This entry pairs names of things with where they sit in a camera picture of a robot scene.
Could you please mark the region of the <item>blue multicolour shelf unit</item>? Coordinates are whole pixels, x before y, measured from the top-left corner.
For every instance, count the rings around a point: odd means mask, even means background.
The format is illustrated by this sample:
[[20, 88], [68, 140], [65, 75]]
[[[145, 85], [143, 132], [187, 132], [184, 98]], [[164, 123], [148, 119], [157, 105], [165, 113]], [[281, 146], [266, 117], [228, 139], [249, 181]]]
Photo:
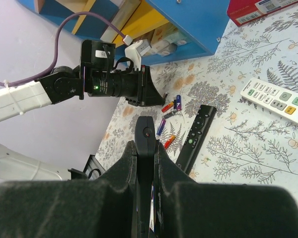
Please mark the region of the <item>blue multicolour shelf unit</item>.
[[96, 13], [134, 40], [151, 33], [162, 39], [169, 26], [184, 35], [174, 53], [145, 56], [146, 65], [213, 55], [229, 20], [227, 0], [20, 0], [19, 4], [56, 25], [73, 13]]

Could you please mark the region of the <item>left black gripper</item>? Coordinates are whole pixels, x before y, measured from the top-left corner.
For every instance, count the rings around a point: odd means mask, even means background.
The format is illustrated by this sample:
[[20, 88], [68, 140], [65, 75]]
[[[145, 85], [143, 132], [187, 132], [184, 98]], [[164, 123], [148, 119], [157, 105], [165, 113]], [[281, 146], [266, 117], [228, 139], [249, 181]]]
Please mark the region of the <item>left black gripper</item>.
[[125, 97], [133, 106], [162, 106], [165, 99], [153, 84], [150, 67], [142, 65], [140, 69], [115, 70], [115, 97]]

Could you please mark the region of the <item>red rectangular box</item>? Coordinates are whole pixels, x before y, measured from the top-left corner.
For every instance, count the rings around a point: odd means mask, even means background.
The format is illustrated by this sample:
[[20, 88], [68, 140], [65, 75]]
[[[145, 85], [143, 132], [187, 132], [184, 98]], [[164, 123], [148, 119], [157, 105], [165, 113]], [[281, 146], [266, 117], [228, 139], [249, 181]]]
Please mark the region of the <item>red rectangular box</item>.
[[231, 0], [226, 13], [240, 27], [295, 3], [298, 0]]

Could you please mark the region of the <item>orange red small battery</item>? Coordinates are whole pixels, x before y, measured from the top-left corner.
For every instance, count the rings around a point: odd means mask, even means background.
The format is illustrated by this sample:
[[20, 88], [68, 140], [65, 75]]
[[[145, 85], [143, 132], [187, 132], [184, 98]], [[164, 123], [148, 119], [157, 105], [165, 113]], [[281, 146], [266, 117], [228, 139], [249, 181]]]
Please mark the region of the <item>orange red small battery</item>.
[[175, 140], [176, 136], [175, 135], [171, 135], [165, 142], [164, 144], [164, 148], [168, 149], [168, 147], [172, 144], [172, 142]]

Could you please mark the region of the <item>black remote with back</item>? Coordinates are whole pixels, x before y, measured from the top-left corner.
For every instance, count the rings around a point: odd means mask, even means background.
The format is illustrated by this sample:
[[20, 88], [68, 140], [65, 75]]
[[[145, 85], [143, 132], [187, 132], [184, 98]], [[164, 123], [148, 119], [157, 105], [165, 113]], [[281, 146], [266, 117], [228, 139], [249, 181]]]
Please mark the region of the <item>black remote with back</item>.
[[137, 237], [149, 237], [151, 191], [154, 171], [155, 127], [153, 118], [140, 116], [135, 127], [137, 151]]

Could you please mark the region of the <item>floral patterned table mat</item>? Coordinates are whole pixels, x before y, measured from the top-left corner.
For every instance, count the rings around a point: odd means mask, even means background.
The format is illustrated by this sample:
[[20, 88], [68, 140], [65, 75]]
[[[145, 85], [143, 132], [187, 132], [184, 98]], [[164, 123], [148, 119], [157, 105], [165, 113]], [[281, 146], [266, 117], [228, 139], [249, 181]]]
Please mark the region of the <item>floral patterned table mat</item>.
[[298, 93], [298, 3], [242, 27], [229, 22], [211, 57], [155, 65], [158, 90], [182, 109], [160, 136], [176, 160], [201, 104], [217, 109], [191, 169], [198, 182], [298, 186], [298, 125], [241, 97], [249, 79]]

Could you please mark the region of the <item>red blue battery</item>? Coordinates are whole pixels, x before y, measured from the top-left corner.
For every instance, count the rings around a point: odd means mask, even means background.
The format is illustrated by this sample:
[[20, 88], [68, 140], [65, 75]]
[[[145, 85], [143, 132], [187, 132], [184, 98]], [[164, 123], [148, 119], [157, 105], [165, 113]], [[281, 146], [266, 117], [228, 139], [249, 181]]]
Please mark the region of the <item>red blue battery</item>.
[[167, 112], [168, 110], [173, 109], [173, 108], [174, 108], [174, 104], [175, 104], [174, 101], [170, 102], [169, 104], [167, 104], [166, 106], [164, 106], [164, 107], [161, 109], [161, 111], [162, 111], [163, 113], [165, 113], [165, 112]]

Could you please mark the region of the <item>white air conditioner remote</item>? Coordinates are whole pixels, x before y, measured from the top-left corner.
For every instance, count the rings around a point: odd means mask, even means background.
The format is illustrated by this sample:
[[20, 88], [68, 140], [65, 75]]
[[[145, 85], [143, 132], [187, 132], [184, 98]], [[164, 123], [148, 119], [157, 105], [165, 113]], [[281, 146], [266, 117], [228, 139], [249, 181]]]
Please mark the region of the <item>white air conditioner remote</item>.
[[298, 125], [298, 93], [280, 86], [251, 78], [240, 95]]

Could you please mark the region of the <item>black slim remote control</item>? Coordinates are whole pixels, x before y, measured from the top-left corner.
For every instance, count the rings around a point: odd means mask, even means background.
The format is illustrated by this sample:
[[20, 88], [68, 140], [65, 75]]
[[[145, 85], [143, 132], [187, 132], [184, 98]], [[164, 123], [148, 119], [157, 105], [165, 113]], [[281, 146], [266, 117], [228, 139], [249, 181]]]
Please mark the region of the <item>black slim remote control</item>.
[[189, 175], [199, 151], [203, 145], [217, 109], [213, 106], [201, 105], [189, 129], [182, 149], [176, 160], [176, 165]]

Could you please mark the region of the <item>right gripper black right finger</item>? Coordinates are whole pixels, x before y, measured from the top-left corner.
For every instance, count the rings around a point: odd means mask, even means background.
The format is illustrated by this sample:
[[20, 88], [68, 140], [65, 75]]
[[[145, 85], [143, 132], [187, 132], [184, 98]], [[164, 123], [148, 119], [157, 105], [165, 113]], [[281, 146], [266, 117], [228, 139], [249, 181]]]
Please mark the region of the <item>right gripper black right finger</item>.
[[298, 207], [283, 188], [198, 183], [158, 144], [154, 155], [158, 238], [298, 238]]

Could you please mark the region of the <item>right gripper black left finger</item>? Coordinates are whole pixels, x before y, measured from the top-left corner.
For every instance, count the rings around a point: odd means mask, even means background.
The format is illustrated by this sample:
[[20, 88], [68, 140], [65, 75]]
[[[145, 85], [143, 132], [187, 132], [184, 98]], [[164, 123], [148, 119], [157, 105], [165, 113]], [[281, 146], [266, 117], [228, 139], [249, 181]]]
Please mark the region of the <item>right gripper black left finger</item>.
[[0, 238], [134, 238], [136, 146], [96, 180], [0, 184]]

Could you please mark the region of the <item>purple small battery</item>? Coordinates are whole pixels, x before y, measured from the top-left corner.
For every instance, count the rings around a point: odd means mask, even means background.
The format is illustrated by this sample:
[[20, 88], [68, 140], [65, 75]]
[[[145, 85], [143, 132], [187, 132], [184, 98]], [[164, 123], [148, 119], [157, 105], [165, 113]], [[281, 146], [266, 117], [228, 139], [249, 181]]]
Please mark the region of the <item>purple small battery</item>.
[[163, 132], [163, 129], [165, 127], [165, 124], [166, 124], [166, 120], [165, 119], [162, 119], [161, 120], [161, 123], [160, 123], [160, 125], [159, 125], [159, 127], [157, 129], [157, 132], [156, 132], [157, 136], [161, 136], [161, 134]]

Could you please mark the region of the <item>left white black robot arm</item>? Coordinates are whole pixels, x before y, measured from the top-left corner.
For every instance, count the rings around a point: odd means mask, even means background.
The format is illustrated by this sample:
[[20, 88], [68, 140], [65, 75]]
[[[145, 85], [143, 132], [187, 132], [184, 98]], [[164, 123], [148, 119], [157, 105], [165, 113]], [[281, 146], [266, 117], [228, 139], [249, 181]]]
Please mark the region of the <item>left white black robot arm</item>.
[[[165, 103], [155, 88], [150, 68], [140, 58], [126, 55], [125, 70], [117, 68], [115, 44], [84, 40], [80, 64], [76, 68], [52, 68], [31, 82], [0, 89], [0, 122], [24, 113], [54, 105], [72, 97], [124, 97], [132, 106], [151, 107]], [[0, 144], [0, 179], [3, 180], [72, 180], [86, 179], [76, 169], [62, 169], [27, 157]]]

